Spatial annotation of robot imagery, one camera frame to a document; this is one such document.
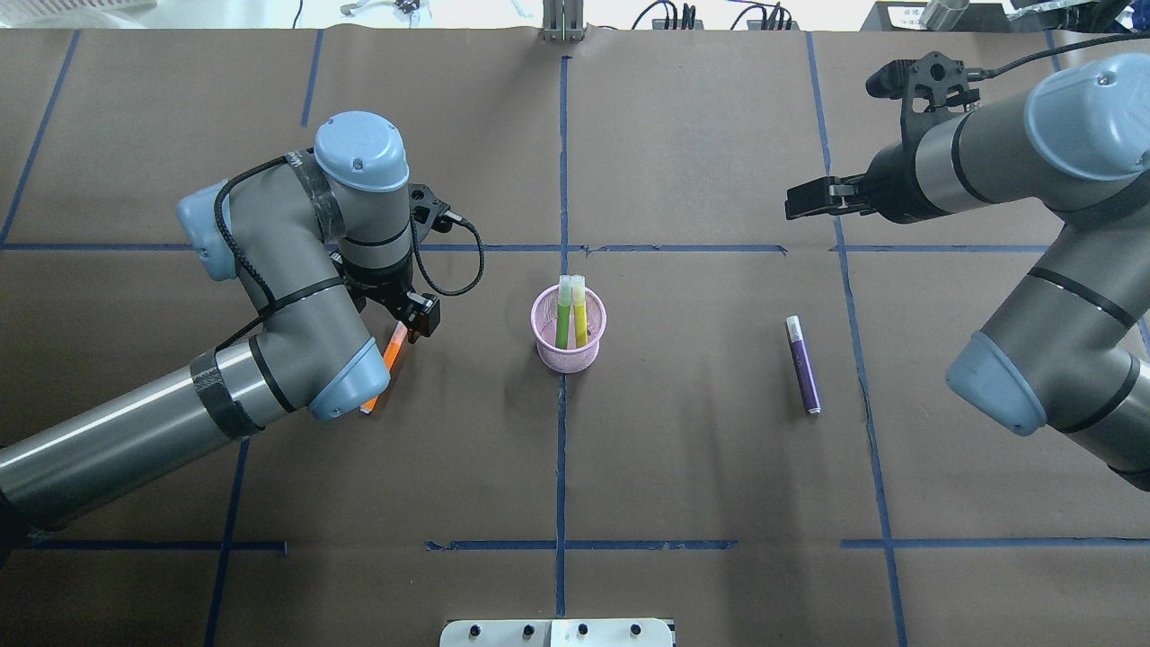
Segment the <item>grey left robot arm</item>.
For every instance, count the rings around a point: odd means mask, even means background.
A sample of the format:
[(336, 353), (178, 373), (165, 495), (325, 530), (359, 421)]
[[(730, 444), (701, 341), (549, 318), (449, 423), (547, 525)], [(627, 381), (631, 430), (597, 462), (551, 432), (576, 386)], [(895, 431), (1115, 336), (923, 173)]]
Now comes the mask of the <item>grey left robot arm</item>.
[(447, 215), (411, 184), (402, 134), (368, 111), (334, 115), (314, 143), (178, 202), (215, 282), (241, 282), (254, 319), (185, 368), (3, 448), (3, 541), (41, 540), (229, 442), (305, 410), (340, 418), (389, 386), (366, 300), (408, 337), (431, 336), (442, 292), (413, 279)]

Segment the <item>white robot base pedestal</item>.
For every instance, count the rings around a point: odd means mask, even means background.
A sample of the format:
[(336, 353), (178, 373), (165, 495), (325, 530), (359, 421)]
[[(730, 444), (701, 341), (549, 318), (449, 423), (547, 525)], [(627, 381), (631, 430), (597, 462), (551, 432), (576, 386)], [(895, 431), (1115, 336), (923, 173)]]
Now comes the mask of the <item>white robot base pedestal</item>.
[(677, 646), (674, 623), (656, 617), (452, 621), (439, 646)]

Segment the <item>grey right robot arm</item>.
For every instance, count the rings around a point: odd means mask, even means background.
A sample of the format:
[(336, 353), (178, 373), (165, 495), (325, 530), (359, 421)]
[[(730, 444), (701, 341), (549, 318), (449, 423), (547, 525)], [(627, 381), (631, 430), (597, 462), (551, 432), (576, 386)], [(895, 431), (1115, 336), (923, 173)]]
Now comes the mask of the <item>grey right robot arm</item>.
[(865, 174), (789, 188), (789, 219), (895, 224), (1038, 200), (1061, 221), (1046, 252), (949, 367), (946, 385), (1020, 437), (1049, 426), (1138, 491), (1149, 482), (1149, 368), (1121, 347), (1149, 306), (1147, 54), (1119, 53), (983, 105), (972, 68), (940, 52), (866, 82), (902, 103), (899, 143)]

